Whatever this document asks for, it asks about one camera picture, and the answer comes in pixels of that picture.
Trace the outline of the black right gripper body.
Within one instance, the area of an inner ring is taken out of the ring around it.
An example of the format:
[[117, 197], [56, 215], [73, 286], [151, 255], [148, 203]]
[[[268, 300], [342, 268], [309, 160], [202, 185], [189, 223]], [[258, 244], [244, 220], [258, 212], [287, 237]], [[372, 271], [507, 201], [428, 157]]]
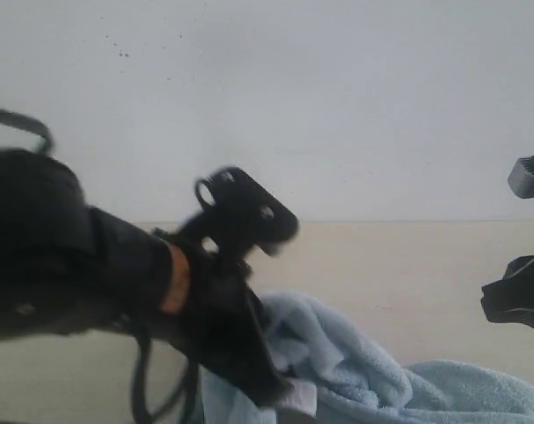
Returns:
[[534, 329], [534, 255], [515, 258], [500, 280], [481, 290], [481, 307], [487, 321]]

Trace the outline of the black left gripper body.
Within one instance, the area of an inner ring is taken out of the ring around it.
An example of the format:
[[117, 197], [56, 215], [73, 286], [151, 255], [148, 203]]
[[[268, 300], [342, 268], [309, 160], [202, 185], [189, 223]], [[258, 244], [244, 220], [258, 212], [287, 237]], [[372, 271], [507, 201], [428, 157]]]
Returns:
[[240, 258], [177, 249], [177, 314], [193, 358], [240, 389], [257, 407], [275, 405], [290, 383], [275, 369], [264, 338], [264, 309]]

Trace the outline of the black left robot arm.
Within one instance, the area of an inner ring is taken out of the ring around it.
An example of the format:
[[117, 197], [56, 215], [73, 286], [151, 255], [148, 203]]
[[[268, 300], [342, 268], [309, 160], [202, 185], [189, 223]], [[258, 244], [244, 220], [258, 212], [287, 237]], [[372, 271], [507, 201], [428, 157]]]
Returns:
[[147, 232], [87, 204], [52, 157], [0, 150], [0, 339], [139, 329], [255, 405], [277, 402], [290, 382], [267, 349], [245, 257], [293, 239], [297, 217], [237, 167], [197, 187], [213, 202], [175, 233]]

